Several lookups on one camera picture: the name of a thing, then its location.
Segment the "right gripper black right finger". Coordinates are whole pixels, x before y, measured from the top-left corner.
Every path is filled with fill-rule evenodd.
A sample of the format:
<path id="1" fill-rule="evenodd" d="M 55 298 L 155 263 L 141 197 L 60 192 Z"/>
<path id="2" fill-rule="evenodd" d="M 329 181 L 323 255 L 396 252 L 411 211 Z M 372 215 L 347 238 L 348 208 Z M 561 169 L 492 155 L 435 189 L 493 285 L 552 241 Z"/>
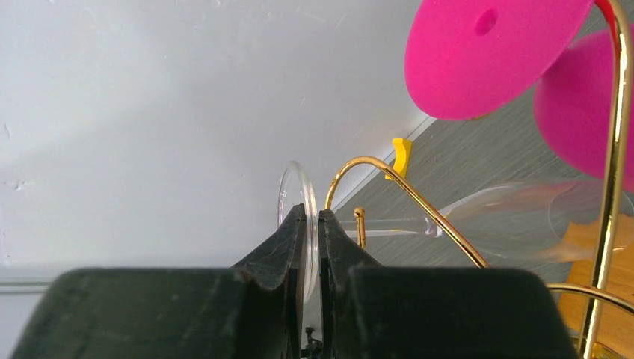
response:
<path id="1" fill-rule="evenodd" d="M 574 358 L 539 277 L 520 269 L 383 266 L 318 216 L 326 358 Z"/>

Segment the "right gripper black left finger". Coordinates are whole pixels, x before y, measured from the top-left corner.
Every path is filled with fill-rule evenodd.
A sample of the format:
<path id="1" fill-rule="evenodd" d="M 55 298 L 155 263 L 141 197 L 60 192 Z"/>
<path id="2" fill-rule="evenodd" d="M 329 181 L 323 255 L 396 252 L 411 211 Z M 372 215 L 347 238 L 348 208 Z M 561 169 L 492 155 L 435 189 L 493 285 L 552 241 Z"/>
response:
<path id="1" fill-rule="evenodd" d="M 14 358 L 299 358 L 307 217 L 228 268 L 88 268 L 46 290 Z"/>

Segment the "pink wine glass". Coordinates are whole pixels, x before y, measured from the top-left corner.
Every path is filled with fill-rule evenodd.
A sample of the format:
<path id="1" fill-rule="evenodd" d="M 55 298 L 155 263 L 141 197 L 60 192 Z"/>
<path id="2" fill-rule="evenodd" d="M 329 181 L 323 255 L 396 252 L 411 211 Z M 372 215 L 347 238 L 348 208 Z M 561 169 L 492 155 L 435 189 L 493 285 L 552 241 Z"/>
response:
<path id="1" fill-rule="evenodd" d="M 592 1 L 423 1 L 404 54 L 407 91 L 440 120 L 471 120 L 534 89 L 536 126 L 578 171 L 603 178 L 610 30 L 578 32 Z"/>

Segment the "orange wooden rack base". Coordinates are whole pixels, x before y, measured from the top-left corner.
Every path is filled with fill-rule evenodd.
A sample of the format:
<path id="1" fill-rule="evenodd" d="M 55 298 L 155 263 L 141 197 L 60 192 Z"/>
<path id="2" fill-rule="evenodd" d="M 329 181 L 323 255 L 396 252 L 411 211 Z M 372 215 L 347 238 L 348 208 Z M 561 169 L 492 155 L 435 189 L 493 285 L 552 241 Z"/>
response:
<path id="1" fill-rule="evenodd" d="M 571 223 L 564 233 L 563 241 L 591 250 L 597 242 L 599 224 L 594 221 L 588 224 Z M 618 222 L 617 246 L 633 242 L 633 218 L 621 215 Z M 590 283 L 593 259 L 573 262 L 568 283 L 588 285 Z M 633 245 L 624 246 L 612 255 L 611 269 L 607 291 L 633 301 Z M 587 300 L 581 295 L 562 294 L 558 307 L 564 322 L 574 331 L 580 329 L 580 322 Z M 633 357 L 633 316 L 621 309 L 607 304 L 603 307 L 598 341 L 615 350 L 625 358 Z"/>

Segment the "black tripod stand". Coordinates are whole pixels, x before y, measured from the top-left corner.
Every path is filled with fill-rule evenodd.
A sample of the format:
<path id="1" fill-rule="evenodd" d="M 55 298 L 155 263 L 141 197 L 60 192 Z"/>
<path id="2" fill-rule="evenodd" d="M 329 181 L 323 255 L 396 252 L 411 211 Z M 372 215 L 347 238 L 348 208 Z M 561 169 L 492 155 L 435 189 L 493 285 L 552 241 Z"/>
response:
<path id="1" fill-rule="evenodd" d="M 321 359 L 323 343 L 313 337 L 314 328 L 306 327 L 307 344 L 301 349 L 301 358 Z"/>

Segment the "yellow curved block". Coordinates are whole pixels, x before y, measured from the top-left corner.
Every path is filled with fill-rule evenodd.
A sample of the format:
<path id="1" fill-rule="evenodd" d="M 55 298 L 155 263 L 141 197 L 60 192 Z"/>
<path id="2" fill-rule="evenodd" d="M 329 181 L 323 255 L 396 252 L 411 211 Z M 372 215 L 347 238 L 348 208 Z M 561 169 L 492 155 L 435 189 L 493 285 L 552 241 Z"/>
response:
<path id="1" fill-rule="evenodd" d="M 412 148 L 413 142 L 411 140 L 406 138 L 393 139 L 393 170 L 404 179 L 407 177 Z"/>

